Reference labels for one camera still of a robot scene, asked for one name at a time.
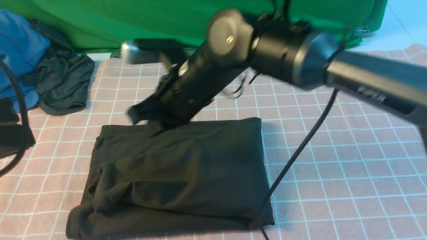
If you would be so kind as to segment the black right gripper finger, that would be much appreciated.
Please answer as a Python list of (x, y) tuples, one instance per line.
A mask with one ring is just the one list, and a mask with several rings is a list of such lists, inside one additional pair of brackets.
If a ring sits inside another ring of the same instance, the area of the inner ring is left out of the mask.
[(145, 100), (129, 107), (126, 113), (133, 125), (144, 120), (165, 124), (170, 120), (169, 107), (168, 97), (151, 94)]

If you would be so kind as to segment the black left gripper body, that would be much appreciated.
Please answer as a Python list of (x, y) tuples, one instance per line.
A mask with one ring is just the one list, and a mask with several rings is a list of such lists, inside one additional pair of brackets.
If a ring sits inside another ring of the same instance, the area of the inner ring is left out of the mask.
[(6, 158), (18, 152), (23, 140), (23, 125), (18, 124), (19, 117), (13, 102), (9, 98), (0, 100), (0, 158)]

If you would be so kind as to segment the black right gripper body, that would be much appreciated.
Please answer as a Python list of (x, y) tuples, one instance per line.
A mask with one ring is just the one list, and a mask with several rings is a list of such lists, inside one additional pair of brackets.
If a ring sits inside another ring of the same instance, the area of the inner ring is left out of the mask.
[(158, 121), (165, 125), (186, 124), (247, 67), (245, 62), (220, 64), (202, 45), (160, 81)]

